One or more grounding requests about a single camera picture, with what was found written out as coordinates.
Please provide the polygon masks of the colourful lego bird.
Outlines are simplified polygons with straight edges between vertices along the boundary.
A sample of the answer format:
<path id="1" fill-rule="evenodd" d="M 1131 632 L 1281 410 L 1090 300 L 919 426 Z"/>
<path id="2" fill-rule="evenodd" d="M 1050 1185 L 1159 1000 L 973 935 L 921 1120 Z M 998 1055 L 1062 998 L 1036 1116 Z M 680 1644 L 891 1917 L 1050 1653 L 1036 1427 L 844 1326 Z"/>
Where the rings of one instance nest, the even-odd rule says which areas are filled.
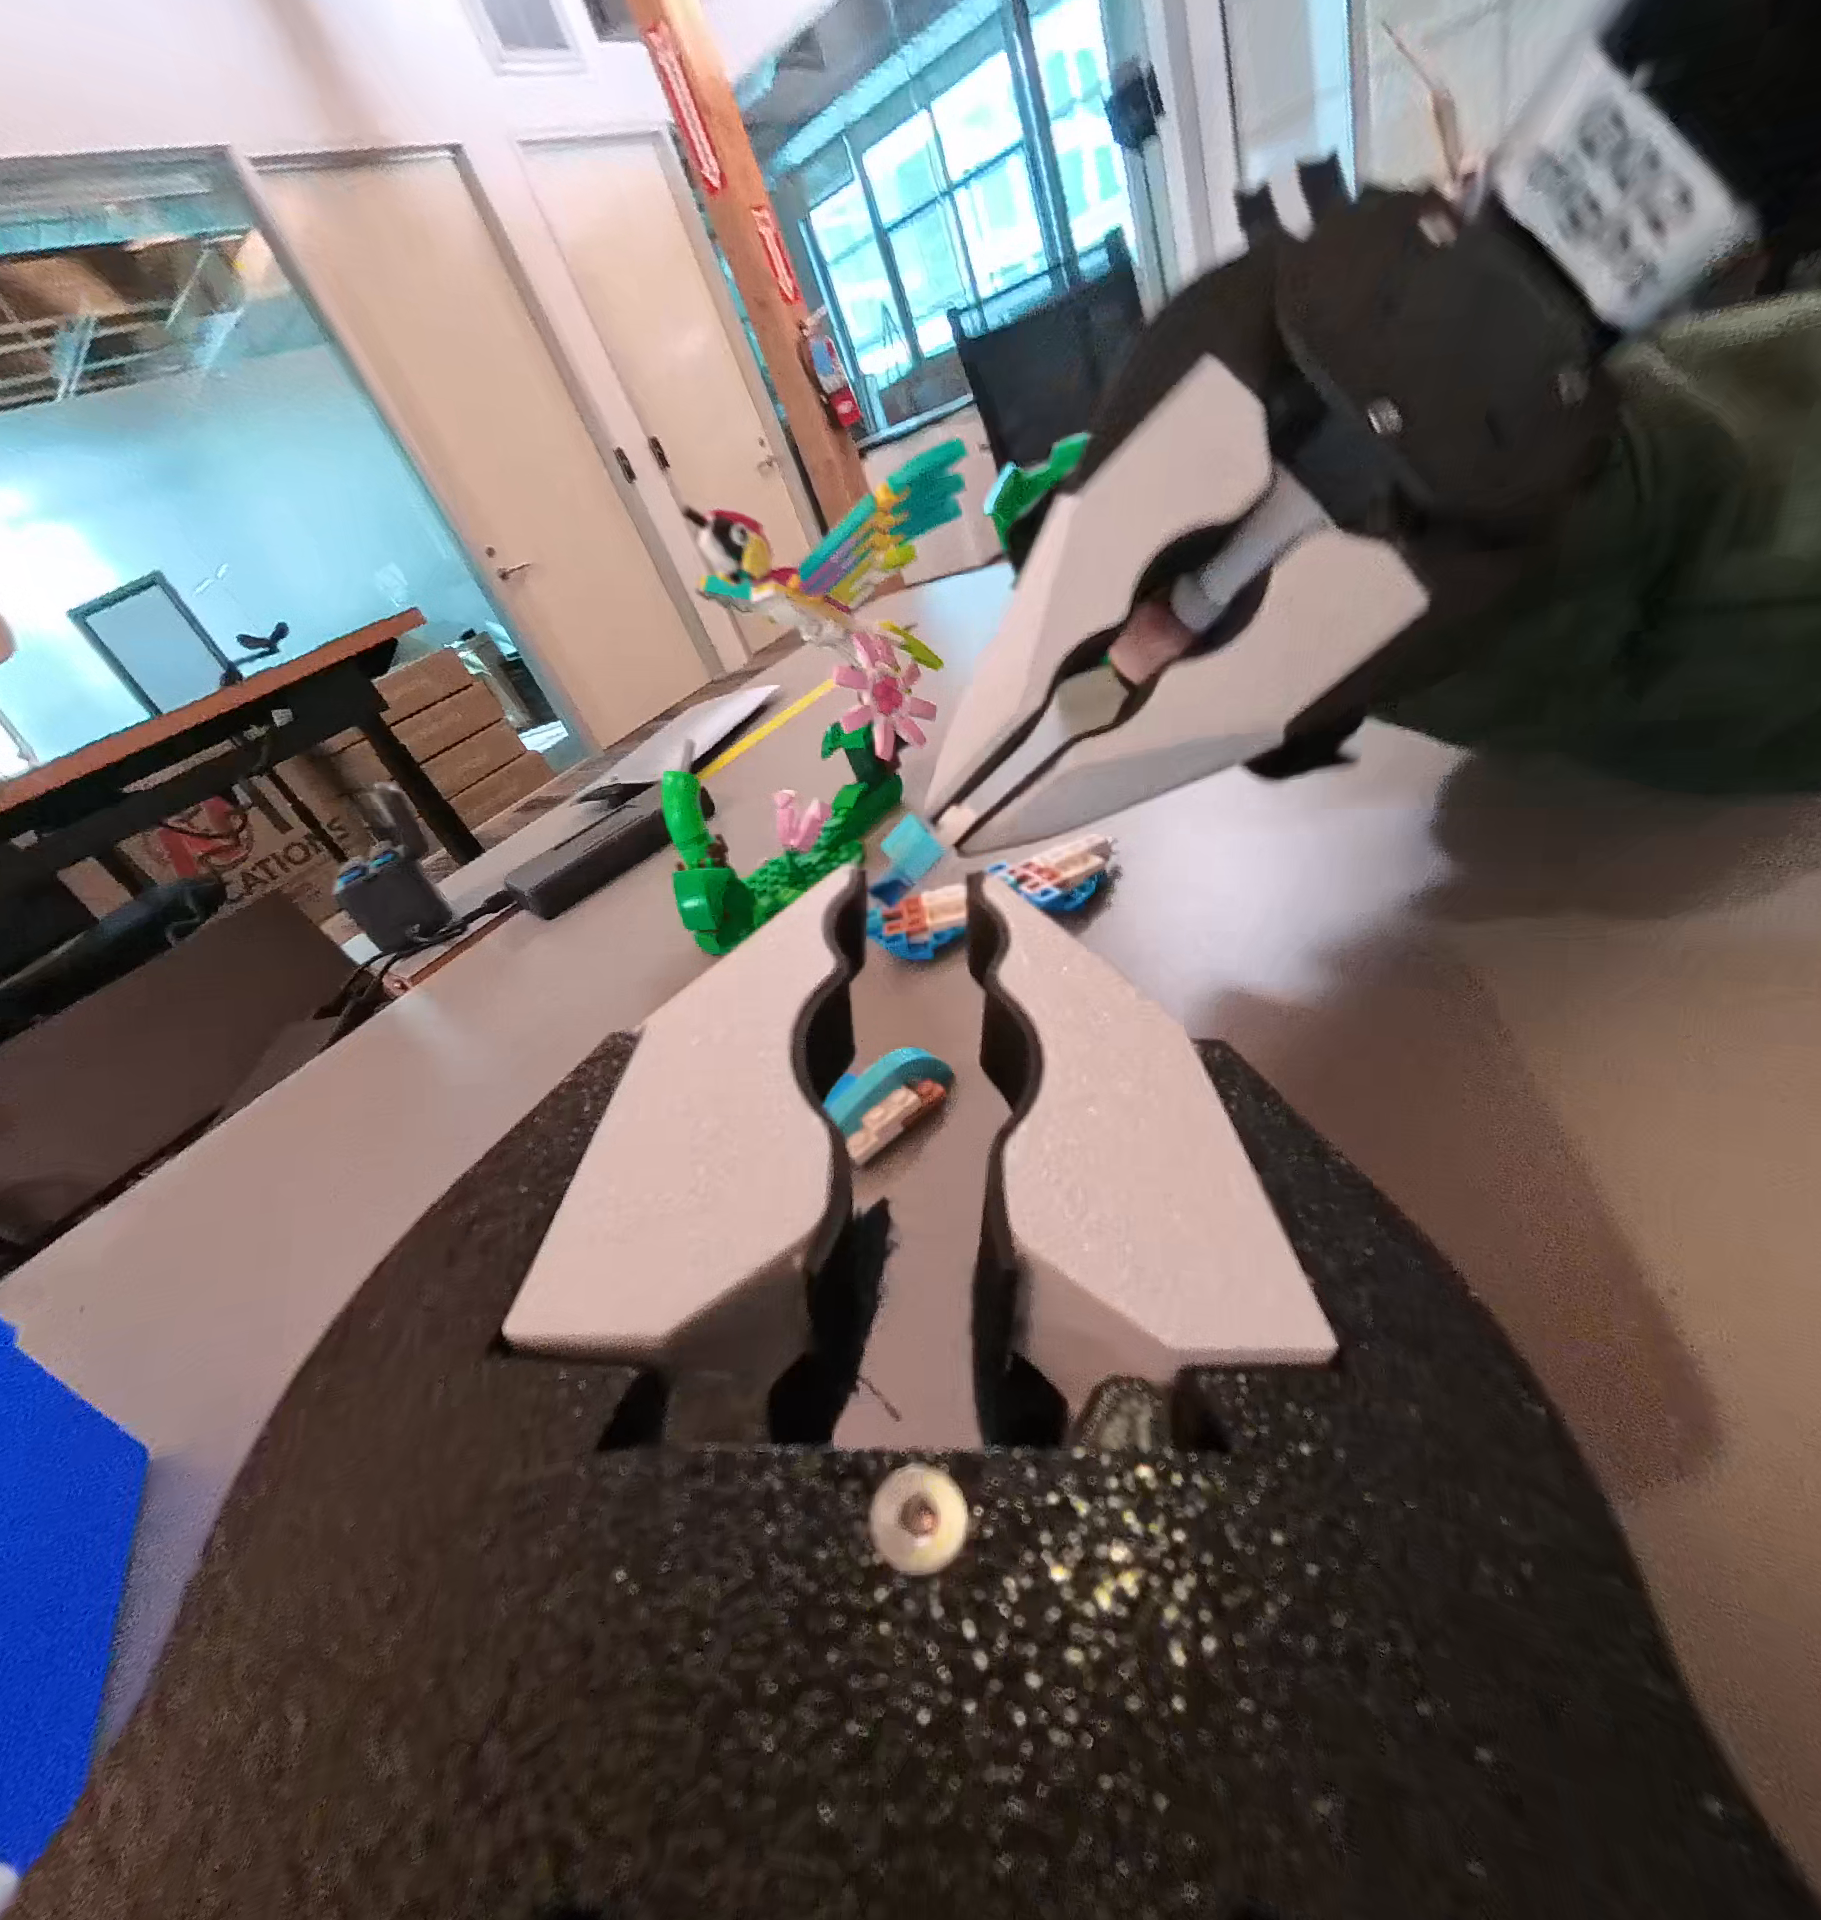
<path id="1" fill-rule="evenodd" d="M 709 570 L 698 592 L 730 613 L 794 625 L 807 643 L 854 647 L 863 606 L 919 556 L 919 537 L 962 517 L 959 437 L 937 443 L 863 493 L 800 566 L 773 561 L 766 526 L 737 510 L 683 506 Z"/>

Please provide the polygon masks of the green lego flower plant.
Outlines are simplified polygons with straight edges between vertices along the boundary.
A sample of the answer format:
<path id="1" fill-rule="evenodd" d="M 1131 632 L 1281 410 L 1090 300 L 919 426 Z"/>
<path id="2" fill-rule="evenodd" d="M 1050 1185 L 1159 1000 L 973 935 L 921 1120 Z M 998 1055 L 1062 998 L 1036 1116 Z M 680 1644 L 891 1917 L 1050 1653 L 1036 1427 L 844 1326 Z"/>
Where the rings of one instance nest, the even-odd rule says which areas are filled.
<path id="1" fill-rule="evenodd" d="M 846 638 L 844 660 L 824 684 L 846 702 L 826 733 L 824 756 L 844 756 L 848 780 L 831 800 L 779 791 L 779 849 L 752 871 L 735 867 L 728 843 L 712 824 L 695 751 L 683 749 L 680 764 L 663 774 L 659 802 L 678 853 L 678 915 L 697 946 L 726 956 L 819 880 L 863 864 L 872 828 L 903 802 L 903 751 L 929 743 L 939 708 L 921 678 L 941 666 L 944 657 L 893 620 L 861 625 Z"/>

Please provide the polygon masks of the blue white lego assembly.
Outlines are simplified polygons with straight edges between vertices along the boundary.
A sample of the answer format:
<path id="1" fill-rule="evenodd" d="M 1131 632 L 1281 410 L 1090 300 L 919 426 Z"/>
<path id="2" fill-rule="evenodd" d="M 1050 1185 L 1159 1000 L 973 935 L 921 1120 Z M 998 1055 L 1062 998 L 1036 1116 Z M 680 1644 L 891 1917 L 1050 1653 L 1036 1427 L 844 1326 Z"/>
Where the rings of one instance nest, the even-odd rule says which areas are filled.
<path id="1" fill-rule="evenodd" d="M 1026 856 L 998 858 L 986 876 L 1048 915 L 1077 915 L 1114 876 L 1114 840 L 1077 835 Z"/>

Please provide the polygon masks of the glass partition window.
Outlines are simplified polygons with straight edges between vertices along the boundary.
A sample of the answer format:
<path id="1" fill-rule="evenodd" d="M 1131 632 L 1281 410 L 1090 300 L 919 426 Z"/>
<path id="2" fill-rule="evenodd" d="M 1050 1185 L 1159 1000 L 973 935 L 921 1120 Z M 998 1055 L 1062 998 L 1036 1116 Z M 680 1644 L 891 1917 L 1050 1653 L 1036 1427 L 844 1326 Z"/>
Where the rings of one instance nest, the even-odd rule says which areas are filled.
<path id="1" fill-rule="evenodd" d="M 149 715 L 73 620 L 157 575 L 242 674 L 415 606 L 556 708 L 216 156 L 0 160 L 0 783 Z"/>

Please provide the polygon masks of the black mesh chair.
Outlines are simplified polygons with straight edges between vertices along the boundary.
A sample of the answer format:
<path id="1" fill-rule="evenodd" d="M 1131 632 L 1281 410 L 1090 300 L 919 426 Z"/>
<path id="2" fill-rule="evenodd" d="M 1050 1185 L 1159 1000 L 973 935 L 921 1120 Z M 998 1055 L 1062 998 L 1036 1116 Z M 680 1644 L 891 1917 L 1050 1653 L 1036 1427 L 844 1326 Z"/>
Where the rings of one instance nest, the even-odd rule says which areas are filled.
<path id="1" fill-rule="evenodd" d="M 1065 270 L 948 310 L 994 467 L 1036 467 L 1090 431 L 1145 323 L 1136 262 L 1113 226 Z"/>

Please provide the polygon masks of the person's right forearm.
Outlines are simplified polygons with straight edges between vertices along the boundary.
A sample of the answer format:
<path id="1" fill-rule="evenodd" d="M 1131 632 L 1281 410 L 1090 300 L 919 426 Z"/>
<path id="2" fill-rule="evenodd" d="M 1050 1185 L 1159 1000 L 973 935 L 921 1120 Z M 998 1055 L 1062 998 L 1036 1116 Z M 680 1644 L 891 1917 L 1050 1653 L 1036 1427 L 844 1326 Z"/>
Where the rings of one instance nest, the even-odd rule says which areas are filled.
<path id="1" fill-rule="evenodd" d="M 1618 441 L 1374 715 L 1701 796 L 1821 794 L 1821 286 L 1620 347 Z"/>

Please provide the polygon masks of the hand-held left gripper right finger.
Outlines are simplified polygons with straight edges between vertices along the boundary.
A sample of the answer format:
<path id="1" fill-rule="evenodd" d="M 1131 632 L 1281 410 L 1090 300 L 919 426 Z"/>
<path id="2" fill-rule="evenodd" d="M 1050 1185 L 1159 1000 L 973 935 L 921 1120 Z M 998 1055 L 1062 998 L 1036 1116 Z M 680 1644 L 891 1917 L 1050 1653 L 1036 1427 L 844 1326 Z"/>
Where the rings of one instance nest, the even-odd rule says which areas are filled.
<path id="1" fill-rule="evenodd" d="M 970 1278 L 983 1440 L 1060 1447 L 1113 1380 L 1329 1367 L 1339 1337 L 1185 1026 L 990 876 L 969 973 L 1010 1108 Z"/>

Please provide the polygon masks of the black power adapter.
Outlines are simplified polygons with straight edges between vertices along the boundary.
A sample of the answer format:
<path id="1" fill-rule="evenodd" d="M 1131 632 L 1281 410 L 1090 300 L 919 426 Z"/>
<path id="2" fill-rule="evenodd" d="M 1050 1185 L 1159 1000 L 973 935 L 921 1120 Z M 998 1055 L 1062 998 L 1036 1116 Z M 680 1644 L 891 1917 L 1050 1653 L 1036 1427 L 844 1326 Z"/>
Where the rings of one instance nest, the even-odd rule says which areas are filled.
<path id="1" fill-rule="evenodd" d="M 553 921 L 671 846 L 659 800 L 640 794 L 514 866 L 499 892 L 521 913 Z"/>

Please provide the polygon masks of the stack of cardboard boxes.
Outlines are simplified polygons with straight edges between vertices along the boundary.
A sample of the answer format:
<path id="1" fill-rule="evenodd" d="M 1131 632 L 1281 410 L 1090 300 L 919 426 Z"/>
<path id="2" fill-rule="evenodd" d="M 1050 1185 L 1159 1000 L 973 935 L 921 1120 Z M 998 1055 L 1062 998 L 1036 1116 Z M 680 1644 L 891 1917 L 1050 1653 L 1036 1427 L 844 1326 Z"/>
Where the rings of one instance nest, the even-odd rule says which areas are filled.
<path id="1" fill-rule="evenodd" d="M 481 832 L 551 780 L 494 682 L 456 648 L 395 668 L 377 689 L 384 725 L 468 828 Z M 231 909 L 275 895 L 323 923 L 338 870 L 376 843 L 362 802 L 391 772 L 362 733 L 338 733 L 277 772 L 283 786 L 253 776 L 135 835 L 120 854 L 154 880 L 224 880 Z"/>

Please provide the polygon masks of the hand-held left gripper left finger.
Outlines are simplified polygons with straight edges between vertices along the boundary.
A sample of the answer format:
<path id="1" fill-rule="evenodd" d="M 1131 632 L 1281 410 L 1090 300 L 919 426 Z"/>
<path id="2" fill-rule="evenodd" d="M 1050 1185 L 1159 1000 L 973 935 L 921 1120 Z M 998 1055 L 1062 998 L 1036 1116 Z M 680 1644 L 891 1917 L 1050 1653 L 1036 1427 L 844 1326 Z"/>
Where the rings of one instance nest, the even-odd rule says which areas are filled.
<path id="1" fill-rule="evenodd" d="M 678 1445 L 826 1447 L 870 1334 L 870 1213 L 827 1095 L 865 884 L 833 870 L 659 1006 L 502 1325 L 628 1364 Z"/>

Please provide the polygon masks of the blue plastic bin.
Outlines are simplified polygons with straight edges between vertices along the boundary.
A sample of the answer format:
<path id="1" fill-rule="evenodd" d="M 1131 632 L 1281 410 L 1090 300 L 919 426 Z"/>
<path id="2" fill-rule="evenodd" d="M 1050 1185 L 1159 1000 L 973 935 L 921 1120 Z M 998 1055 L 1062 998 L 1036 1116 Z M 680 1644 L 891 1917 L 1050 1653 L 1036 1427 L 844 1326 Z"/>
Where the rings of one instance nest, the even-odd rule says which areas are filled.
<path id="1" fill-rule="evenodd" d="M 0 1319 L 0 1914 L 96 1754 L 149 1465 Z"/>

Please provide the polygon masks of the curved blue lego piece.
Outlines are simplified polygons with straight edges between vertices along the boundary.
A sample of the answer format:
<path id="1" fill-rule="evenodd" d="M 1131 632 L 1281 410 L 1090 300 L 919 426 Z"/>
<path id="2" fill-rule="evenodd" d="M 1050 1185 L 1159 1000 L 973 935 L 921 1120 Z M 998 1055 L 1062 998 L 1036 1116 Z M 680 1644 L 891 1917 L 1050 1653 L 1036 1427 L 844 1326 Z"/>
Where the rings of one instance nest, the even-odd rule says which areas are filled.
<path id="1" fill-rule="evenodd" d="M 867 1167 L 914 1134 L 953 1089 L 953 1070 L 921 1046 L 899 1046 L 844 1072 L 826 1097 L 856 1167 Z"/>

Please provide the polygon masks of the black framed board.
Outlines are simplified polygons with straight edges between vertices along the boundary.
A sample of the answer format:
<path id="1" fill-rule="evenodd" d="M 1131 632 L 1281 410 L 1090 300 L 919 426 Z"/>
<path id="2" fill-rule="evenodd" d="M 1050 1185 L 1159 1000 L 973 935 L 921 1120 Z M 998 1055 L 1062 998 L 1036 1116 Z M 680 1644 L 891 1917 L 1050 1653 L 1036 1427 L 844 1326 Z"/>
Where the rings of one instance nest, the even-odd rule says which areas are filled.
<path id="1" fill-rule="evenodd" d="M 158 570 L 72 606 L 67 616 L 152 715 L 193 707 L 244 678 Z"/>

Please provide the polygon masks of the ceiling air vent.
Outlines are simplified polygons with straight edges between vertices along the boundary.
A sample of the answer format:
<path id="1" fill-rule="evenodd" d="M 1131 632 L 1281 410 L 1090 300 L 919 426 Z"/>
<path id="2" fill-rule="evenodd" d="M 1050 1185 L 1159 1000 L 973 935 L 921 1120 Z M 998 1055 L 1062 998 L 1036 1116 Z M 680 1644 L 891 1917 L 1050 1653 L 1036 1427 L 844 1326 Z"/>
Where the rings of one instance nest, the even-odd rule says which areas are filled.
<path id="1" fill-rule="evenodd" d="M 586 69 L 560 2 L 465 2 L 465 9 L 499 74 L 556 76 Z"/>

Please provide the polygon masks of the wooden pillar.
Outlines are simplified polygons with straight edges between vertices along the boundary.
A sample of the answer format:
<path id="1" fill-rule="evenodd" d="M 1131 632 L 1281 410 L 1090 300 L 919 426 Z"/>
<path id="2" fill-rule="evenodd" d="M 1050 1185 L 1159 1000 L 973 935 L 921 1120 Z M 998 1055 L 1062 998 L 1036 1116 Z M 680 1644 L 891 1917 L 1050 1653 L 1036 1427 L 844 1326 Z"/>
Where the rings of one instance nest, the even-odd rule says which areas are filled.
<path id="1" fill-rule="evenodd" d="M 790 251 L 722 48 L 697 2 L 633 2 L 646 51 L 702 193 L 709 225 L 772 375 L 819 512 L 836 525 L 867 493 L 848 426 L 827 405 L 807 355 L 807 314 Z"/>

